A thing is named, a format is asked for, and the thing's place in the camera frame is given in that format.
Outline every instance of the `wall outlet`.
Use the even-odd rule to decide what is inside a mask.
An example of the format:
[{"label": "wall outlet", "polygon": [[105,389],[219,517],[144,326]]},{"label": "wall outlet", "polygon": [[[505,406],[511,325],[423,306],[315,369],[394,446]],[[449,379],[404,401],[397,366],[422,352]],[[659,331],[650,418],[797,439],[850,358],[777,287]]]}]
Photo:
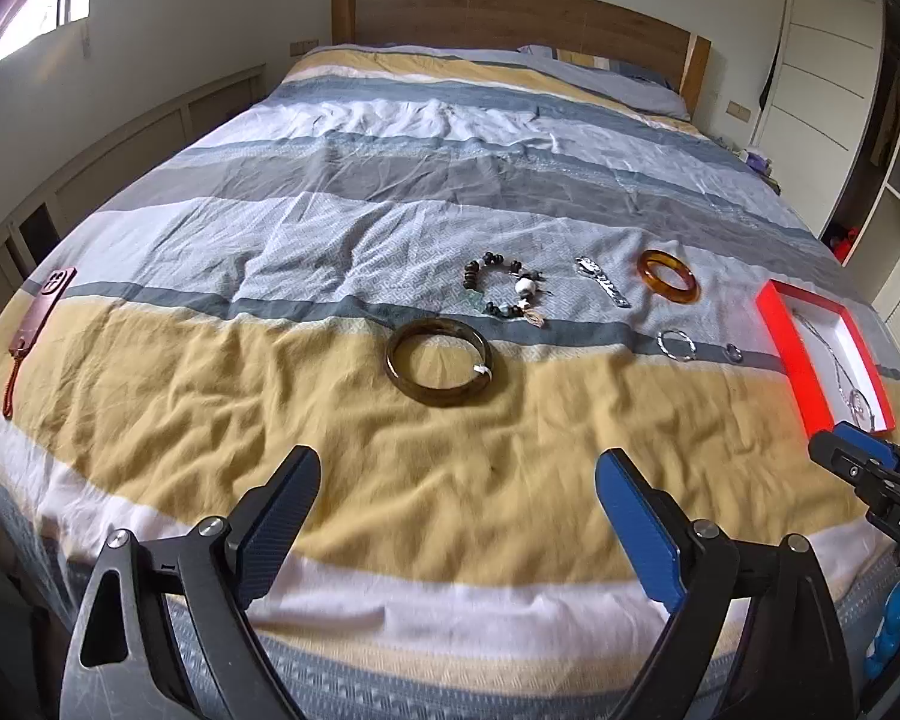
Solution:
[{"label": "wall outlet", "polygon": [[727,113],[735,119],[740,119],[741,122],[749,122],[749,117],[751,117],[749,108],[744,108],[743,105],[735,103],[733,100],[730,100],[730,104],[727,105]]},{"label": "wall outlet", "polygon": [[290,56],[303,56],[306,52],[312,52],[318,45],[317,38],[310,40],[298,40],[290,43]]}]

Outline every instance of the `amber bangle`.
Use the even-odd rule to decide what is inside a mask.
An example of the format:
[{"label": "amber bangle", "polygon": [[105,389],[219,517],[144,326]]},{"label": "amber bangle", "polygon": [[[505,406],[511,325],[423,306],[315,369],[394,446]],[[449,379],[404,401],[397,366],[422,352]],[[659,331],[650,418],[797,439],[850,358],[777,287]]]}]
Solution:
[{"label": "amber bangle", "polygon": [[[674,271],[682,279],[686,287],[680,289],[667,284],[653,272],[654,265]],[[663,295],[668,300],[672,300],[674,303],[692,303],[700,297],[700,285],[698,285],[696,277],[687,266],[677,260],[672,254],[658,251],[655,248],[648,248],[640,255],[637,269],[640,271],[641,278],[643,278],[650,289],[658,295]]]},{"label": "amber bangle", "polygon": [[[462,338],[473,346],[480,355],[480,365],[474,370],[476,375],[466,384],[459,386],[423,386],[400,375],[394,365],[396,350],[410,336],[453,336]],[[490,382],[493,377],[493,353],[487,339],[470,325],[457,322],[456,319],[432,317],[417,319],[415,322],[398,327],[386,343],[386,376],[394,382],[394,386],[413,400],[428,406],[456,406],[473,397]]]}]

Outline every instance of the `bedspread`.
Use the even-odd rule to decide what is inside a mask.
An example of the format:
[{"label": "bedspread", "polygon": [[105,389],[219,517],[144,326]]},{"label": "bedspread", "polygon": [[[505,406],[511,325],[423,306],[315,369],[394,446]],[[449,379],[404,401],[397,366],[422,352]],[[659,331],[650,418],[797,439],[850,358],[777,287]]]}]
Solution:
[{"label": "bedspread", "polygon": [[[754,297],[776,278],[847,305],[900,440],[887,330],[759,177],[680,120],[675,95],[548,61],[314,52],[26,281],[0,317],[0,403],[31,295],[50,269],[77,268],[12,421],[0,414],[0,515],[65,621],[109,531],[142,541],[225,514],[298,443],[319,452],[322,489],[250,619],[313,717],[606,712],[666,621],[597,503],[607,447],[734,538],[806,533],[845,625],[876,608],[887,543],[809,461]],[[645,248],[687,262],[701,299],[649,292]],[[543,328],[467,300],[463,265],[487,250],[544,272]],[[576,273],[580,255],[630,310]],[[461,407],[416,403],[384,372],[391,328],[433,314],[494,346],[492,382]],[[698,360],[660,353],[670,327]],[[439,374],[467,353],[418,354]],[[213,715],[188,615],[172,610]]]}]

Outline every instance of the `red box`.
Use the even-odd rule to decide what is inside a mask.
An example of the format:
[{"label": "red box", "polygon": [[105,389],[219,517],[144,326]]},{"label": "red box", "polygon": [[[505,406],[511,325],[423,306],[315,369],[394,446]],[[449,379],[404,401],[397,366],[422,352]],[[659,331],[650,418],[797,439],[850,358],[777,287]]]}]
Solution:
[{"label": "red box", "polygon": [[[874,415],[872,432],[883,433],[895,428],[880,374],[856,322],[845,306],[775,279],[770,279],[760,290],[756,305],[783,360],[807,436],[821,430],[832,430],[842,420],[852,424],[853,418],[836,388],[837,374],[830,352],[818,338],[794,320],[794,309],[804,314],[827,338],[834,353],[853,377],[853,386],[866,397],[866,403]],[[847,391],[850,383],[842,377],[842,385]]]}]

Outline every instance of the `jewelry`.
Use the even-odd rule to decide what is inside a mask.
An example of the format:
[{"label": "jewelry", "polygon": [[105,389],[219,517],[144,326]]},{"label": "jewelry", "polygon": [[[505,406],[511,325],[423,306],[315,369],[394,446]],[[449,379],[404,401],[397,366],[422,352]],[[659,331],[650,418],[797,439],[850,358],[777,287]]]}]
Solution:
[{"label": "jewelry", "polygon": [[[653,266],[662,266],[674,271],[686,285],[685,288],[680,289],[667,284],[653,272]],[[666,251],[648,248],[637,260],[637,270],[650,289],[658,295],[663,295],[673,303],[692,303],[700,297],[700,285],[697,283],[696,276],[692,274],[687,266],[677,260],[674,255],[667,254]]]},{"label": "jewelry", "polygon": [[[485,268],[504,264],[504,255],[494,254],[492,251],[488,251],[481,259]],[[519,260],[511,260],[506,270],[511,276],[516,277],[514,291],[520,298],[516,303],[498,306],[492,300],[485,302],[482,290],[477,287],[477,274],[480,272],[480,263],[477,260],[470,260],[463,266],[463,288],[466,290],[467,299],[474,308],[490,317],[497,319],[523,317],[534,327],[543,327],[543,314],[533,308],[535,295],[540,292],[538,282],[543,281],[543,274],[540,271],[524,271],[523,263]]]},{"label": "jewelry", "polygon": [[734,343],[727,343],[724,346],[724,357],[727,358],[727,362],[733,362],[733,365],[740,365],[741,362],[744,362],[744,353]]},{"label": "jewelry", "polygon": [[[423,386],[401,376],[396,370],[394,359],[396,350],[410,336],[453,336],[462,338],[473,346],[480,355],[480,362],[474,365],[476,375],[466,384],[459,386]],[[493,353],[487,339],[470,325],[457,322],[456,319],[444,317],[428,317],[408,322],[398,327],[386,343],[386,376],[394,383],[396,389],[419,403],[428,406],[456,406],[473,397],[493,378]]]},{"label": "jewelry", "polygon": [[[669,335],[680,336],[684,339],[688,344],[690,344],[690,354],[682,355],[677,357],[672,351],[667,348],[667,343],[665,341],[665,337]],[[661,330],[656,334],[656,345],[660,347],[660,351],[662,351],[667,357],[671,360],[676,360],[677,362],[690,362],[691,360],[696,360],[697,358],[697,345],[693,343],[693,338],[684,333],[682,330],[677,330],[674,328],[669,328],[667,330]]]},{"label": "jewelry", "polygon": [[[844,403],[847,404],[847,408],[850,409],[850,416],[853,418],[853,424],[862,428],[865,424],[869,423],[869,428],[866,429],[872,432],[875,424],[874,410],[871,408],[871,405],[869,405],[869,401],[866,400],[866,396],[856,388],[855,384],[853,384],[853,377],[847,373],[847,369],[844,367],[844,364],[840,362],[840,358],[837,357],[837,353],[833,350],[833,347],[826,341],[826,338],[823,338],[820,330],[813,327],[813,324],[810,323],[810,320],[807,319],[807,317],[804,317],[799,311],[794,311],[793,315],[794,319],[797,319],[800,324],[810,331],[810,334],[816,338],[817,341],[826,347],[826,350],[830,353],[830,357],[833,358],[833,367],[837,374],[837,389],[840,391],[840,396],[844,399]],[[844,391],[844,385],[840,378],[841,373],[847,378],[847,381],[850,382],[850,394],[847,394]]]},{"label": "jewelry", "polygon": [[624,293],[617,289],[616,285],[607,278],[607,274],[593,260],[589,257],[578,257],[574,262],[577,263],[578,273],[596,281],[616,303],[617,308],[631,308],[631,303],[624,298]]}]

